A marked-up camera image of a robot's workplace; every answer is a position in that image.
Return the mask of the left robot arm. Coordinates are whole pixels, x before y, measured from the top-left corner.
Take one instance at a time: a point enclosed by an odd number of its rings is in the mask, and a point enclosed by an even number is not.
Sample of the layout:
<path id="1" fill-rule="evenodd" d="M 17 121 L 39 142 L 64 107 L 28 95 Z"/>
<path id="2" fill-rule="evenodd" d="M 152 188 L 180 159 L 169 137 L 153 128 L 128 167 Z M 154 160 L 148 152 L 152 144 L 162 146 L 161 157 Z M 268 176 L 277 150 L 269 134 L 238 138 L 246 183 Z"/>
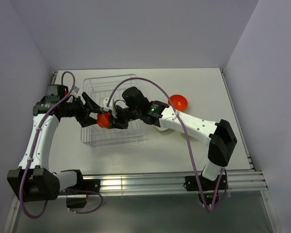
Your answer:
<path id="1" fill-rule="evenodd" d="M 68 87 L 49 85 L 47 95 L 33 107 L 32 134 L 22 161 L 16 170 L 9 170 L 7 181 L 14 194 L 24 202 L 55 200 L 60 192 L 69 189 L 74 194 L 93 191 L 84 182 L 79 169 L 53 174 L 49 171 L 49 153 L 61 118 L 73 117 L 82 126 L 96 124 L 91 113 L 101 113 L 86 93 L 74 97 Z"/>

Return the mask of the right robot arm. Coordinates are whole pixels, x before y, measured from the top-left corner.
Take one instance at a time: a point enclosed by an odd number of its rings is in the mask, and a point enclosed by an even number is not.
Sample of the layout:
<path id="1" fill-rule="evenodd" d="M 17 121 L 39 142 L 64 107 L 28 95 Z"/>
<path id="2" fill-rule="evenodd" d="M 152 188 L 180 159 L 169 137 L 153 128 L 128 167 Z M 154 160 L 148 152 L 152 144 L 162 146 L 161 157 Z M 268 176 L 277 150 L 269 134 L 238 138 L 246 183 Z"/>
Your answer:
<path id="1" fill-rule="evenodd" d="M 125 108 L 117 106 L 112 97 L 104 99 L 104 110 L 111 113 L 111 127 L 126 129 L 130 121 L 139 119 L 145 124 L 175 130 L 203 142 L 209 149 L 200 183 L 205 189 L 216 185 L 217 176 L 228 165 L 237 144 L 228 121 L 207 121 L 174 110 L 167 103 L 149 101 L 135 86 L 126 89 L 122 93 L 122 99 L 126 104 Z"/>

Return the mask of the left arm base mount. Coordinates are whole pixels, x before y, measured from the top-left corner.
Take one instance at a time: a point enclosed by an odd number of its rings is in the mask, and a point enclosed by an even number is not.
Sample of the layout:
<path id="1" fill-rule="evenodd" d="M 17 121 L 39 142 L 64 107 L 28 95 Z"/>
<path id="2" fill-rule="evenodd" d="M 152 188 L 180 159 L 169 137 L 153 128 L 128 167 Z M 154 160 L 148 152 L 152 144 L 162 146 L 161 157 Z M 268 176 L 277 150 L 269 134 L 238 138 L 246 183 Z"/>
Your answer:
<path id="1" fill-rule="evenodd" d="M 85 179 L 80 187 L 70 187 L 69 191 L 77 194 L 93 194 L 100 191 L 100 179 Z"/>

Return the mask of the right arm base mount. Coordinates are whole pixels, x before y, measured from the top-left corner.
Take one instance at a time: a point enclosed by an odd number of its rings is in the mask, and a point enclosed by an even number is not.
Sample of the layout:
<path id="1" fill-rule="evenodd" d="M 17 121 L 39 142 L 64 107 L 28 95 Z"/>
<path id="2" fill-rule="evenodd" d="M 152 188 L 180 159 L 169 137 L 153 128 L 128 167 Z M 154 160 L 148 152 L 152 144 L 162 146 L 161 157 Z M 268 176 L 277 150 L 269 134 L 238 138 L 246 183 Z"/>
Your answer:
<path id="1" fill-rule="evenodd" d="M 200 180 L 203 191 L 211 191 L 211 190 L 215 190 L 217 182 L 219 180 L 219 176 L 217 176 L 216 180 L 210 181 L 202 177 L 201 175 L 199 175 L 199 180 Z M 183 184 L 183 187 L 187 191 L 199 191 L 196 177 L 194 175 L 185 176 L 185 183 Z M 218 190 L 225 190 L 226 187 L 227 187 L 226 175 L 223 174 L 218 184 Z"/>

